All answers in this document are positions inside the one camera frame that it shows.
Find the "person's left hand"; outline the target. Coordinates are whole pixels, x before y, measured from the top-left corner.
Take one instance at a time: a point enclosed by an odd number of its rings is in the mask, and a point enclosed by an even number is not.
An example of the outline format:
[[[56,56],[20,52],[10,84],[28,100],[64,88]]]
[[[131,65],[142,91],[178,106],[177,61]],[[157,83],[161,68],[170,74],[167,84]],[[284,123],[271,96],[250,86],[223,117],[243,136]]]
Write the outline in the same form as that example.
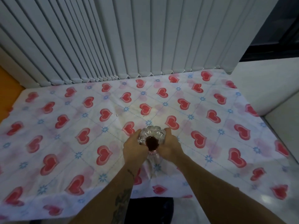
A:
[[[134,140],[134,133],[123,144],[125,169],[135,178],[138,170],[147,159],[149,149],[146,145]]]

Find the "person's right hand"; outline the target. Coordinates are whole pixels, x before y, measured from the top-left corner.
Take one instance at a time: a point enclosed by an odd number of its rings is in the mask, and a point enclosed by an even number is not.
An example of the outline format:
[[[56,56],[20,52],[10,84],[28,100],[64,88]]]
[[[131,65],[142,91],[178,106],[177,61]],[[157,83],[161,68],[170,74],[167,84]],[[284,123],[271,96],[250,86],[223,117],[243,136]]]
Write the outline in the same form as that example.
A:
[[[186,154],[183,152],[181,144],[177,137],[174,135],[174,139],[171,144],[160,144],[156,149],[156,152],[164,159],[177,165],[186,158]]]

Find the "clear plastic bottle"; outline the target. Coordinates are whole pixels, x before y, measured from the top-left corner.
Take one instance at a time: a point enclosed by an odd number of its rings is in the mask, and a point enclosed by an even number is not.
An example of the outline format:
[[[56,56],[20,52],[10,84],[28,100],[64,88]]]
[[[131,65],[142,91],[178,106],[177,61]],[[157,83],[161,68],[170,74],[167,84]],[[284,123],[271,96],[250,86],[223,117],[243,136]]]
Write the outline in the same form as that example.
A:
[[[157,148],[165,143],[166,131],[159,126],[148,126],[143,128],[137,139],[140,145],[148,148],[148,156],[145,161],[144,170],[149,179],[155,177],[155,172],[160,166],[160,156]]]

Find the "person's right forearm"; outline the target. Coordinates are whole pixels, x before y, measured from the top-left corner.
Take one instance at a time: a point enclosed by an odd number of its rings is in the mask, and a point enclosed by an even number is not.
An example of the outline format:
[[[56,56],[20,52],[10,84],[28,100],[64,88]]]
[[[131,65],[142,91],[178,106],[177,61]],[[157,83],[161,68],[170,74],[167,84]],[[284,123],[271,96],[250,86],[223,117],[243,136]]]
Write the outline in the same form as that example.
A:
[[[286,224],[262,204],[214,176],[186,154],[160,155],[179,168],[211,224]]]

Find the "person's left forearm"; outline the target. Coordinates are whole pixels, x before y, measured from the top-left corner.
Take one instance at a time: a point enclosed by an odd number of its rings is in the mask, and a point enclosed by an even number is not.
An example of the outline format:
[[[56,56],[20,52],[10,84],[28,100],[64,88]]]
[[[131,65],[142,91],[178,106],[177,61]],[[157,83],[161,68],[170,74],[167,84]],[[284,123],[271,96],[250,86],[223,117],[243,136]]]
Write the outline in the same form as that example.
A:
[[[69,224],[123,224],[142,162],[126,161],[110,183]]]

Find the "white red heart tablecloth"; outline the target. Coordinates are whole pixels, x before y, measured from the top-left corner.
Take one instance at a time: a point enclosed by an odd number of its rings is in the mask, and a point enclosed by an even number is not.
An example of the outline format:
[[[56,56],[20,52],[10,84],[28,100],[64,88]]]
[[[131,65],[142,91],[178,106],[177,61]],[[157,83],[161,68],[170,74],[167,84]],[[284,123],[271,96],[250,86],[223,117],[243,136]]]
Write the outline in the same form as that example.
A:
[[[149,126],[171,128],[197,164],[299,224],[290,153],[223,70],[24,90],[0,123],[0,223],[76,215]]]

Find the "white vertical blinds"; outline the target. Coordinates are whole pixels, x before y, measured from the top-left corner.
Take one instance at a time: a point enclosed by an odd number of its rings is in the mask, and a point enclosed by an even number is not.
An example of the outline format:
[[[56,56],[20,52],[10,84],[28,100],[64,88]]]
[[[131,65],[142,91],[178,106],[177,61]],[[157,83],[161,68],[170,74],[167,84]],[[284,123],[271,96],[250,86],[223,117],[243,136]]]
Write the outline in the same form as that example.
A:
[[[0,0],[0,66],[25,88],[223,69],[278,0]]]

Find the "dark window frame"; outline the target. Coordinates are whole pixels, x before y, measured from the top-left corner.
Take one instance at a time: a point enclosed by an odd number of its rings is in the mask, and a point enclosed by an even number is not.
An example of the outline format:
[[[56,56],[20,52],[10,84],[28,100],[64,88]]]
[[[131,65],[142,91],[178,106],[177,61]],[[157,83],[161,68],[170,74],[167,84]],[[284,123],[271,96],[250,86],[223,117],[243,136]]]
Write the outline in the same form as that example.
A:
[[[299,57],[299,0],[278,0],[240,62]]]

